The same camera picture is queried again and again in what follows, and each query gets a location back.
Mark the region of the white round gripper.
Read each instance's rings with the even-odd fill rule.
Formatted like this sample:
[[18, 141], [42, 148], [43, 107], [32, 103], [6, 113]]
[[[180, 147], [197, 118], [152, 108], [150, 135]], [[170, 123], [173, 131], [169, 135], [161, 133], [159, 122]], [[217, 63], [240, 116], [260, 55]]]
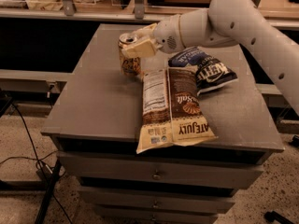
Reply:
[[[139, 38], [148, 36], [156, 39], [164, 53], [174, 53], [184, 50], [179, 30], [179, 15], [170, 16], [161, 20], [158, 24], [153, 23], [133, 31]], [[121, 50], [126, 58], [147, 58], [154, 56], [157, 52], [157, 44], [154, 39], [141, 39], [133, 44], [127, 45]]]

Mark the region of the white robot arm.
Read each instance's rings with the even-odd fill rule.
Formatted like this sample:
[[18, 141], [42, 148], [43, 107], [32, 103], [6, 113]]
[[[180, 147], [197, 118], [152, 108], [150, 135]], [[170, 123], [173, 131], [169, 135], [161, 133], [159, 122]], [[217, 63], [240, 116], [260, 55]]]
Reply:
[[212, 0], [208, 9], [170, 16], [133, 34], [137, 40], [121, 50], [127, 58], [240, 44], [299, 114], [299, 45], [273, 27], [251, 0]]

